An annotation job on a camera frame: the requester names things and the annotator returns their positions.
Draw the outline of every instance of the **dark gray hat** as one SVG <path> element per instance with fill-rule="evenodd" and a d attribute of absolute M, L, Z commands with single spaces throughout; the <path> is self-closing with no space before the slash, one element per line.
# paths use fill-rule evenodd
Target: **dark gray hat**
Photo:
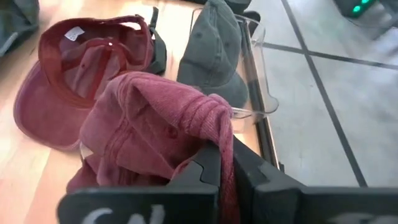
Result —
<path fill-rule="evenodd" d="M 241 30 L 224 0 L 208 0 L 180 61 L 177 81 L 216 93 L 232 107 L 242 108 L 248 88 L 235 72 L 241 51 Z"/>

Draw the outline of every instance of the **wooden surface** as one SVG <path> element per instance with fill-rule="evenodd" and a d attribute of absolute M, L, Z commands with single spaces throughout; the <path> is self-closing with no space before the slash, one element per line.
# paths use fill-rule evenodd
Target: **wooden surface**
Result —
<path fill-rule="evenodd" d="M 167 46 L 166 77 L 175 80 L 178 62 L 189 36 L 194 8 L 180 1 L 40 0 L 40 29 L 24 45 L 0 59 L 0 223 L 57 223 L 56 207 L 65 186 L 80 167 L 79 153 L 64 153 L 23 135 L 14 123 L 16 93 L 37 61 L 40 34 L 57 21 L 71 17 L 110 18 L 140 14 L 146 21 L 151 6 L 159 8 L 158 33 Z M 259 154 L 254 127 L 237 134 Z"/>

